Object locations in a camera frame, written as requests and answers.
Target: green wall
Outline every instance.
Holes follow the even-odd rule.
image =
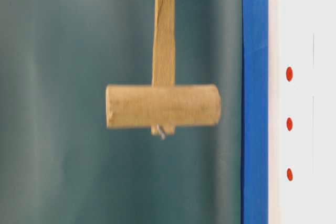
[[[242,0],[176,0],[176,82],[216,127],[107,130],[108,83],[150,84],[154,0],[0,0],[0,223],[240,223]]]

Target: metal hook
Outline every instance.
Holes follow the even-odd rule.
[[[159,125],[156,126],[157,130],[159,131],[159,134],[161,136],[162,140],[165,140],[166,138],[166,133],[164,132],[163,128]]]

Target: wood grain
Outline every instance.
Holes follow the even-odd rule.
[[[152,85],[175,85],[175,0],[155,0]],[[175,132],[174,125],[162,127],[167,134]],[[152,134],[158,134],[156,125]]]
[[[120,86],[106,88],[107,127],[151,125],[214,125],[221,98],[215,85],[172,87]]]

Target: blue stripe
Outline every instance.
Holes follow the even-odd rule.
[[[243,223],[268,223],[268,0],[243,0]]]

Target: wooden stick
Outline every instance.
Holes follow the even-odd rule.
[[[175,0],[155,0],[152,85],[175,85]],[[162,127],[167,134],[175,132],[174,124]],[[154,125],[152,134],[158,133]]]
[[[215,85],[151,87],[108,85],[107,127],[214,125],[221,98]]]

